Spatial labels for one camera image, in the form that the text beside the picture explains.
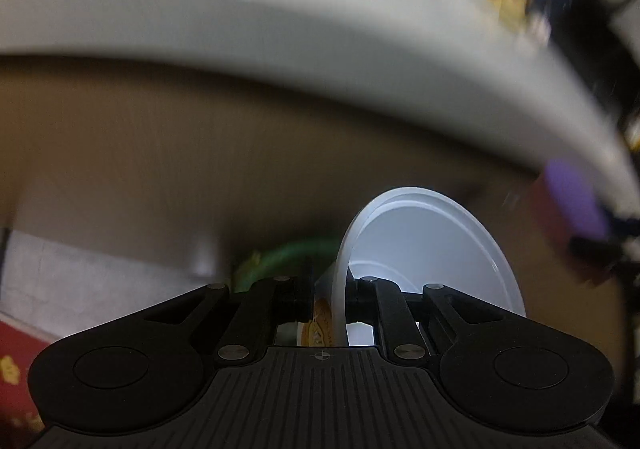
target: white plastic cup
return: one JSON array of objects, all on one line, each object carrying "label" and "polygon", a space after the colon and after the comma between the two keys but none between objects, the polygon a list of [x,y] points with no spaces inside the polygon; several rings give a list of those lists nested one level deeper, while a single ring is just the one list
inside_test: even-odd
[{"label": "white plastic cup", "polygon": [[525,315],[520,289],[494,238],[450,198],[419,187],[380,194],[349,226],[335,263],[331,308],[337,346],[367,344],[362,325],[344,316],[347,268],[355,278],[382,277],[405,292],[440,283]]}]

